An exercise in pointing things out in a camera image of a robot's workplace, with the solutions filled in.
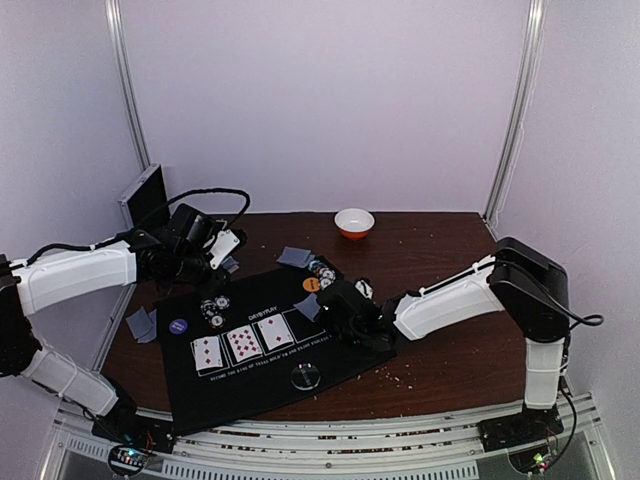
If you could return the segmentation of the black dealer button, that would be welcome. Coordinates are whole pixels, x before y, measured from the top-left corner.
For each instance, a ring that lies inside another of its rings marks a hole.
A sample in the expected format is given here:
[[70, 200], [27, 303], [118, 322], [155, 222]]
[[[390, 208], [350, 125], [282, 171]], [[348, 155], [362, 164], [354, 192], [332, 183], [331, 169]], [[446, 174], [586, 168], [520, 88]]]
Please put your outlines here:
[[315, 389], [321, 381], [319, 369], [309, 362], [297, 364], [291, 371], [290, 382], [299, 391]]

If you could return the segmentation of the nine of diamonds card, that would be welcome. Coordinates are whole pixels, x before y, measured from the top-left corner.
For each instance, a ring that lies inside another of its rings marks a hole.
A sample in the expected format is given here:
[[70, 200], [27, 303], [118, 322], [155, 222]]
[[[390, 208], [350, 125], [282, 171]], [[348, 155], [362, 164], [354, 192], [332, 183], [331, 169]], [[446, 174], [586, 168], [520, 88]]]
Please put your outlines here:
[[236, 363], [260, 357], [263, 350], [251, 325], [238, 327], [225, 334]]

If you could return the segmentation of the grey playing card deck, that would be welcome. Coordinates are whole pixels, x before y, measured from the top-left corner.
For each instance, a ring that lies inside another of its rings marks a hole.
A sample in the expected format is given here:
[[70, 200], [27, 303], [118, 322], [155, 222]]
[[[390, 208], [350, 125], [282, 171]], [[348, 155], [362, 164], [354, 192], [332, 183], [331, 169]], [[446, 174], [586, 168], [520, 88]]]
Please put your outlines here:
[[239, 262], [232, 256], [228, 256], [222, 261], [220, 266], [228, 273], [234, 273], [239, 269]]

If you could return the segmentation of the left aluminium frame post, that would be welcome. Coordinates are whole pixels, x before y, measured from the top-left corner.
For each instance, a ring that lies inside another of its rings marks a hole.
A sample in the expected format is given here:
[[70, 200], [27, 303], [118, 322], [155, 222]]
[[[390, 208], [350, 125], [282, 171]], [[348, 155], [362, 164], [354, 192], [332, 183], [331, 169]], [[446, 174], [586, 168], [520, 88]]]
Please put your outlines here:
[[135, 96], [122, 19], [121, 2], [118, 0], [106, 0], [104, 4], [107, 26], [126, 110], [126, 119], [140, 170], [144, 171], [151, 165], [151, 160]]

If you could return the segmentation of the two of diamonds card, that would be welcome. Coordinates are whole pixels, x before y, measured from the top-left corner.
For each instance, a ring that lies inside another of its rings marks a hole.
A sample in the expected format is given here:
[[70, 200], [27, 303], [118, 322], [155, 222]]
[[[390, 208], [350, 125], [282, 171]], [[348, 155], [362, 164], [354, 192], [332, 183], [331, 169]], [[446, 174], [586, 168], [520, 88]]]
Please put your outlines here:
[[268, 351], [276, 350], [294, 342], [288, 325], [281, 314], [265, 318], [259, 321], [257, 326]]

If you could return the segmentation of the three of diamonds card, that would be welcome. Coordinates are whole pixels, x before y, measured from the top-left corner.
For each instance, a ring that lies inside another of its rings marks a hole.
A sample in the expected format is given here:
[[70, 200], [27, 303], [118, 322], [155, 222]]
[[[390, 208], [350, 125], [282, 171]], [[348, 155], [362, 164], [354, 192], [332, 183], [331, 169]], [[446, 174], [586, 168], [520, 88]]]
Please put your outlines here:
[[191, 342], [197, 372], [223, 366], [223, 356], [218, 336], [197, 338]]

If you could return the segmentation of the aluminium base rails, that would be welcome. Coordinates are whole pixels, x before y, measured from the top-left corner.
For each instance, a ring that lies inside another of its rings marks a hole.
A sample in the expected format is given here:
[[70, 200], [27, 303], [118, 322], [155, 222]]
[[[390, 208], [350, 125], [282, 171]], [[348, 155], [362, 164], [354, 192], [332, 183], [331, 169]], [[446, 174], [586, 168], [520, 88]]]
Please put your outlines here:
[[[179, 437], [172, 453], [154, 452], [131, 479], [619, 479], [590, 394], [573, 397], [574, 437], [543, 475], [512, 465], [534, 446], [552, 453], [568, 439], [573, 415], [559, 399], [566, 431], [550, 439], [488, 452], [480, 421], [515, 414], [520, 402], [394, 419], [340, 422], [238, 421]], [[109, 468], [114, 443], [65, 403], [54, 420], [36, 479], [128, 479]]]

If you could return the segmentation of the purple small blind button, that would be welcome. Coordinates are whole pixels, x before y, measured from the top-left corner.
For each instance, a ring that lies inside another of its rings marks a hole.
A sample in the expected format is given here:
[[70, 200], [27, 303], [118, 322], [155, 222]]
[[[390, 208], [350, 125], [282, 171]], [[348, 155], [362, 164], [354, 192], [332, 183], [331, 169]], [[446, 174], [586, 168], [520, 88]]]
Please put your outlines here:
[[189, 328], [189, 324], [185, 319], [177, 318], [169, 323], [169, 332], [173, 335], [182, 335]]

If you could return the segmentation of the orange big blind button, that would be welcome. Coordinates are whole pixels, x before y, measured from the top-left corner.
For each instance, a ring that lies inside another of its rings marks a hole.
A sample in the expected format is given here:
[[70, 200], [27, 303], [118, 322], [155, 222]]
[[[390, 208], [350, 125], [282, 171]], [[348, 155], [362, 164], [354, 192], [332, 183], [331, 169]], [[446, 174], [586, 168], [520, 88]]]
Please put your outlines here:
[[308, 277], [302, 282], [302, 287], [309, 293], [316, 293], [321, 290], [320, 281], [316, 277]]

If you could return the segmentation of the blue patterned playing card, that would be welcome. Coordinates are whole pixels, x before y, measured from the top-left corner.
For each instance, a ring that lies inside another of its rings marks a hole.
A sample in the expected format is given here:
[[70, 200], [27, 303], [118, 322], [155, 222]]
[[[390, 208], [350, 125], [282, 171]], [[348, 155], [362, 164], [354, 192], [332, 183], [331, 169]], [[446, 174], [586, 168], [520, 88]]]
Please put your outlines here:
[[134, 314], [126, 318], [126, 323], [134, 339], [137, 339], [149, 329], [149, 324], [156, 324], [156, 312], [147, 312], [140, 308]]
[[154, 322], [149, 324], [149, 329], [136, 339], [138, 344], [148, 344], [157, 338], [157, 325]]
[[308, 249], [285, 246], [276, 262], [296, 268], [307, 268], [314, 259], [315, 255]]

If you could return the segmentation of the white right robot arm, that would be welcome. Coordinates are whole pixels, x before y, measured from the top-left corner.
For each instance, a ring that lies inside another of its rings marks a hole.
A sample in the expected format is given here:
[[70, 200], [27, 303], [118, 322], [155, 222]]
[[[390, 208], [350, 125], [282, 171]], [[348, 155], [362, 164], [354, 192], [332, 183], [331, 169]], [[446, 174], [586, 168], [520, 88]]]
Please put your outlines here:
[[377, 352], [397, 337], [421, 340], [481, 315], [504, 312], [526, 345], [525, 390], [520, 413], [484, 421], [486, 439], [504, 445], [511, 434], [530, 442], [564, 426], [557, 408], [568, 359], [570, 326], [567, 274], [559, 264], [513, 237], [494, 253], [430, 287], [376, 305], [368, 284], [335, 280], [318, 296], [319, 323], [344, 343]]

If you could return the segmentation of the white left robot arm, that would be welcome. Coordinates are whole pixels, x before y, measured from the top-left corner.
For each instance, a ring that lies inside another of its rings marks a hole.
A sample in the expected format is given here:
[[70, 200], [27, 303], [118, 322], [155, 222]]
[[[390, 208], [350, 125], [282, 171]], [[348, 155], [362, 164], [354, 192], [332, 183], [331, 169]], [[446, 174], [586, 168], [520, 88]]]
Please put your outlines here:
[[236, 240], [216, 239], [177, 255], [159, 243], [135, 246], [124, 240], [82, 251], [63, 251], [37, 260], [1, 262], [1, 374], [23, 377], [53, 394], [105, 417], [106, 429], [123, 444], [144, 433], [138, 415], [120, 405], [122, 394], [104, 376], [86, 368], [43, 338], [33, 319], [76, 313], [89, 316], [89, 303], [147, 280], [210, 288], [223, 281], [224, 261]]

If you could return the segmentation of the right aluminium frame post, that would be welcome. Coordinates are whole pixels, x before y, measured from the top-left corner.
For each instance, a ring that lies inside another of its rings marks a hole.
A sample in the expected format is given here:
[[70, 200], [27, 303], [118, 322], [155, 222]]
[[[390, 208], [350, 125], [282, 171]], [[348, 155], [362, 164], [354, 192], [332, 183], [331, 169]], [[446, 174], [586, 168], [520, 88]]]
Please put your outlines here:
[[524, 122], [535, 88], [539, 57], [543, 43], [547, 4], [548, 2], [544, 0], [531, 0], [529, 2], [523, 48], [511, 112], [498, 166], [483, 215], [485, 223], [492, 230], [496, 230], [498, 227], [499, 215], [506, 203], [520, 148], [524, 139]]

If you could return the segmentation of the poker chip pile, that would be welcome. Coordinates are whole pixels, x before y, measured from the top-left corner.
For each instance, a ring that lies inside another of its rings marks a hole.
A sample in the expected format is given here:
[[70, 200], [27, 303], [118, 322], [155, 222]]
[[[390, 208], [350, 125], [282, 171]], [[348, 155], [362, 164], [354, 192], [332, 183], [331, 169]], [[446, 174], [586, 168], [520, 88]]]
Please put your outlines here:
[[202, 317], [214, 329], [224, 326], [226, 323], [224, 312], [229, 307], [230, 299], [224, 295], [217, 296], [213, 299], [205, 299], [200, 303]]
[[326, 289], [337, 279], [336, 271], [320, 259], [312, 260], [307, 268], [315, 276], [321, 290]]

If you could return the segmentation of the aluminium poker chip case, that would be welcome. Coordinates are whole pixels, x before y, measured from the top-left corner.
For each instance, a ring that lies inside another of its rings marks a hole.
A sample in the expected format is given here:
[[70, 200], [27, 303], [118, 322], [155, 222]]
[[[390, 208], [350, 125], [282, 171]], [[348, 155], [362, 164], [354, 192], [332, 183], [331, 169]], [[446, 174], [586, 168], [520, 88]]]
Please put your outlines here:
[[151, 231], [164, 226], [170, 218], [162, 167], [151, 164], [124, 191], [118, 205], [125, 226]]

